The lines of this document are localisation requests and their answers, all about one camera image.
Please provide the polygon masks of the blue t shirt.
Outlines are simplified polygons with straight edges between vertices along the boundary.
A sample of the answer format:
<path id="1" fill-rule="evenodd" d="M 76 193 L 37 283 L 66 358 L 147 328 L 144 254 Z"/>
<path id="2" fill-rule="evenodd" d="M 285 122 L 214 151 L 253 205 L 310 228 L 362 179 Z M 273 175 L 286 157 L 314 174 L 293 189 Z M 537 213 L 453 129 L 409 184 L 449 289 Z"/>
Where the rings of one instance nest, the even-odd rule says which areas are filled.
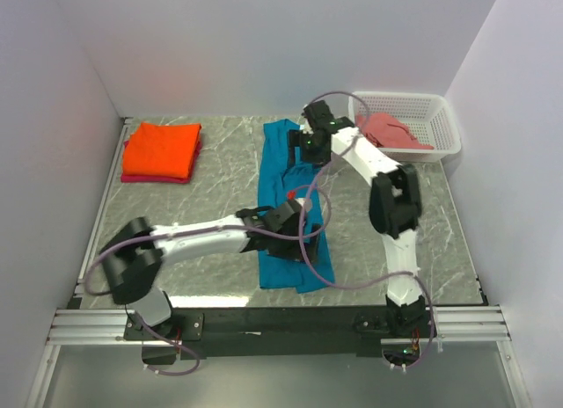
<path id="1" fill-rule="evenodd" d="M 308 186 L 318 173 L 311 164 L 303 163 L 296 154 L 296 162 L 289 166 L 288 132 L 298 130 L 299 125 L 289 119 L 266 123 L 263 126 L 263 144 L 258 204 L 280 206 L 290 191 L 304 197 Z M 294 288 L 304 294 L 320 290 L 326 284 L 319 280 L 303 262 L 278 259 L 265 251 L 258 253 L 259 280 L 262 289 Z"/>

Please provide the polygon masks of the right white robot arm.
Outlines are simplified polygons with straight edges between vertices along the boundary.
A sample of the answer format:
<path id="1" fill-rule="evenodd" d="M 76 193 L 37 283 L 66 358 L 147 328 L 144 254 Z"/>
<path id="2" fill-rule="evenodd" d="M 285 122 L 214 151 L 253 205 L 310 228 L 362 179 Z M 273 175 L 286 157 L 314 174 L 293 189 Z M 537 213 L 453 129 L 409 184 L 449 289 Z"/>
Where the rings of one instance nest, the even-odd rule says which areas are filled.
<path id="1" fill-rule="evenodd" d="M 405 337 L 428 321 L 416 237 L 422 214 L 417 172 L 386 156 L 347 117 L 336 118 L 321 99 L 303 108 L 304 126 L 288 133 L 289 162 L 295 148 L 305 163 L 326 166 L 336 154 L 370 185 L 368 215 L 384 243 L 387 275 L 386 328 Z"/>

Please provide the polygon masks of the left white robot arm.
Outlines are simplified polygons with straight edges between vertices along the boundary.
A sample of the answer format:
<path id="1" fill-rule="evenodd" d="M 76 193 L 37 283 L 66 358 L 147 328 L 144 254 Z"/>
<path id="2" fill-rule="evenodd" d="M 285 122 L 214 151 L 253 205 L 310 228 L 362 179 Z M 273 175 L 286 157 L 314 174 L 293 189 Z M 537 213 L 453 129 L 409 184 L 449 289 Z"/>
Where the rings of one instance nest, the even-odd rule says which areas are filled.
<path id="1" fill-rule="evenodd" d="M 243 208 L 212 221 L 187 225 L 151 226 L 135 218 L 103 248 L 99 261 L 113 302 L 128 307 L 144 322 L 155 339 L 175 331 L 176 318 L 165 291 L 155 285 L 159 271 L 189 259 L 214 254 L 263 251 L 287 261 L 302 261 L 298 228 L 311 237 L 304 240 L 310 261 L 317 257 L 321 224 L 308 226 L 312 203 L 296 198 L 273 208 Z"/>

